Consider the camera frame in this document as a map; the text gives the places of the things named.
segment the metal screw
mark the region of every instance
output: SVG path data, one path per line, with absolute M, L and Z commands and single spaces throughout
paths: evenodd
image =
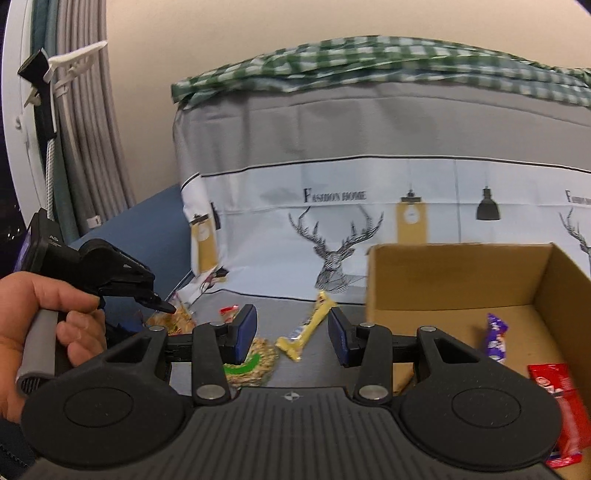
M 226 390 L 219 385 L 207 384 L 201 385 L 201 387 L 197 389 L 196 394 L 199 398 L 204 400 L 217 400 L 226 394 Z
M 388 390 L 381 385 L 365 385 L 359 389 L 359 395 L 366 400 L 382 400 L 388 396 Z

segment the deer head print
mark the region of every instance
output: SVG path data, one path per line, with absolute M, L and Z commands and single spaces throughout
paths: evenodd
M 361 205 L 359 208 L 365 217 L 366 226 L 358 233 L 355 224 L 351 222 L 351 235 L 342 241 L 338 250 L 329 250 L 327 248 L 326 240 L 318 234 L 318 222 L 316 222 L 311 233 L 309 228 L 304 226 L 304 217 L 310 210 L 310 207 L 298 217 L 297 223 L 294 223 L 291 214 L 289 214 L 291 226 L 300 236 L 314 244 L 314 252 L 324 260 L 322 270 L 320 271 L 318 278 L 316 278 L 315 287 L 319 290 L 326 290 L 334 293 L 346 290 L 349 283 L 347 277 L 343 273 L 343 260 L 353 255 L 353 252 L 355 252 L 355 249 L 353 248 L 354 245 L 372 238 L 382 225 L 382 221 L 384 220 L 383 212 L 379 218 L 378 224 L 374 226 L 374 221 L 367 214 L 365 209 Z
M 572 222 L 570 221 L 572 214 L 573 214 L 573 207 L 570 209 L 570 212 L 566 216 L 566 218 L 564 218 L 561 213 L 559 213 L 558 215 L 560 215 L 560 220 L 562 220 L 562 224 L 563 224 L 564 228 L 566 228 L 566 231 L 569 233 L 569 235 L 571 237 L 573 237 L 575 240 L 577 240 L 579 242 L 580 249 L 583 252 L 585 252 L 587 254 L 587 256 L 589 257 L 589 267 L 591 268 L 591 250 L 589 249 L 589 246 L 587 245 L 587 241 L 585 240 L 585 237 L 581 234 L 581 232 L 579 230 L 579 223 L 577 222 L 577 228 L 575 229 Z

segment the blue gripper pad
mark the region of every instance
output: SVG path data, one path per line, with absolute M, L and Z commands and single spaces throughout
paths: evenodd
M 255 337 L 258 326 L 258 316 L 254 305 L 244 305 L 238 312 L 233 322 L 229 325 L 234 338 L 235 365 L 240 365 L 246 360 L 252 340 Z
M 339 308 L 331 308 L 327 318 L 329 337 L 341 365 L 349 365 L 346 328 L 352 325 Z

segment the circular pad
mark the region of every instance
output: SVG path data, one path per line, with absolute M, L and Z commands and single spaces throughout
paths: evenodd
M 25 403 L 21 426 L 49 461 L 103 469 L 161 449 L 184 415 L 183 401 L 165 382 L 133 368 L 101 366 L 43 385 Z
M 542 461 L 560 434 L 556 400 L 509 368 L 482 362 L 440 365 L 410 390 L 400 408 L 409 434 L 461 468 L 502 472 Z
M 453 397 L 452 409 L 459 419 L 484 429 L 505 427 L 521 413 L 514 397 L 492 388 L 472 388 L 458 393 Z
M 72 395 L 64 406 L 68 420 L 81 427 L 108 427 L 122 421 L 134 399 L 116 388 L 89 388 Z

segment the gray handle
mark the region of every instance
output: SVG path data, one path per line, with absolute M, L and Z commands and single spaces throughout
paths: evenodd
M 61 315 L 39 310 L 33 319 L 17 372 L 17 390 L 25 397 L 56 376 L 56 327 Z

